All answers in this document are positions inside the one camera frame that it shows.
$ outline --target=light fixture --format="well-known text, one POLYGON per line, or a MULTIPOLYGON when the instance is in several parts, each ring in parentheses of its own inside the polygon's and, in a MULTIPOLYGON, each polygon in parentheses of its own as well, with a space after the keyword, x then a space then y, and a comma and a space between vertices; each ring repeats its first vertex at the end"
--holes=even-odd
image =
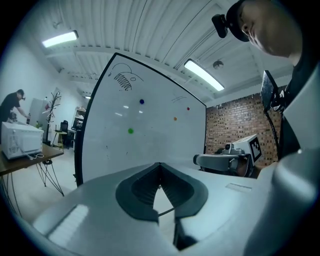
POLYGON ((205 69, 200 67, 197 63, 195 63, 192 59, 188 59, 186 63, 184 63, 184 67, 199 77, 201 77, 203 80, 208 82, 210 85, 212 85, 217 91, 221 91, 224 89, 224 87, 219 83, 211 74, 209 74, 205 69))
POLYGON ((57 44, 76 40, 77 38, 78 38, 78 33, 76 30, 74 30, 72 32, 61 34, 53 38, 50 38, 48 40, 45 40, 42 42, 42 44, 44 45, 45 48, 48 48, 57 44))

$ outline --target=man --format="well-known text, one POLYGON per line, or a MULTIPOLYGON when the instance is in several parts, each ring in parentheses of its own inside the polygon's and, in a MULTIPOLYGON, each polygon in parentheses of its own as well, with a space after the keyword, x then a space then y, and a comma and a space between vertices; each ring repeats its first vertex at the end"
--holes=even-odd
POLYGON ((28 115, 25 114, 23 109, 20 107, 19 101, 25 100, 24 98, 24 91, 22 89, 17 90, 16 92, 8 94, 1 106, 0 106, 0 143, 1 143, 1 127, 2 122, 6 122, 10 116, 10 111, 16 107, 16 109, 19 111, 21 115, 23 115, 25 118, 30 118, 28 115))
MULTIPOLYGON (((270 55, 285 57, 294 66, 287 85, 286 106, 298 95, 319 61, 312 6, 301 1, 240 0, 226 14, 232 34, 270 55)), ((283 117, 279 157, 296 152, 300 146, 288 121, 283 117)))

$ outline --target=ceiling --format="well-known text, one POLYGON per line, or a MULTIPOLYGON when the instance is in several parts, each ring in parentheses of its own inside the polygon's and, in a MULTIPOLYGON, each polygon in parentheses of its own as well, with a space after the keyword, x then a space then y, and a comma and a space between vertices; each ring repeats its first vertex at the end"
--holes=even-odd
POLYGON ((90 94, 114 53, 141 61, 173 79, 204 103, 262 82, 263 70, 290 80, 292 65, 268 56, 229 32, 221 39, 211 18, 236 0, 48 0, 26 18, 29 33, 72 86, 90 94), (44 48, 42 41, 77 30, 76 41, 44 48), (187 59, 206 68, 225 87, 218 92, 184 68, 187 59), (223 68, 214 69, 220 60, 223 68))

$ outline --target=whiteboard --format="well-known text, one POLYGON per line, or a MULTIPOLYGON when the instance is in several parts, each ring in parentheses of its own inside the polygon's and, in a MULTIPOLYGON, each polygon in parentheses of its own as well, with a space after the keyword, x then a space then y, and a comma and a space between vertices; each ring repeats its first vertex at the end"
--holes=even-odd
POLYGON ((198 170, 193 157, 204 152, 205 137, 206 105, 155 69, 115 53, 86 110, 77 173, 85 183, 155 162, 198 170))

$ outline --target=floor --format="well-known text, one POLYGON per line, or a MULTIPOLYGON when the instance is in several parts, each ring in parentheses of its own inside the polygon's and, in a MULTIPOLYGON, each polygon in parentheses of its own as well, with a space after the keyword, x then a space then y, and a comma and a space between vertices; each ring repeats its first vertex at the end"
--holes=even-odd
MULTIPOLYGON (((74 166, 74 151, 72 148, 64 149, 64 154, 52 159, 53 168, 60 184, 60 187, 67 195, 77 188, 74 166)), ((19 210, 24 220, 32 224, 34 220, 55 202, 62 199, 63 196, 47 180, 46 187, 41 180, 36 165, 21 169, 12 173, 14 192, 19 206, 19 210)), ((14 193, 11 185, 11 175, 4 176, 4 182, 8 179, 8 193, 14 205, 15 211, 18 212, 14 200, 14 193)), ((153 208, 159 213, 163 213, 172 208, 170 201, 162 189, 158 189, 153 208)), ((170 242, 174 239, 174 211, 171 211, 159 217, 159 228, 164 237, 170 242)))

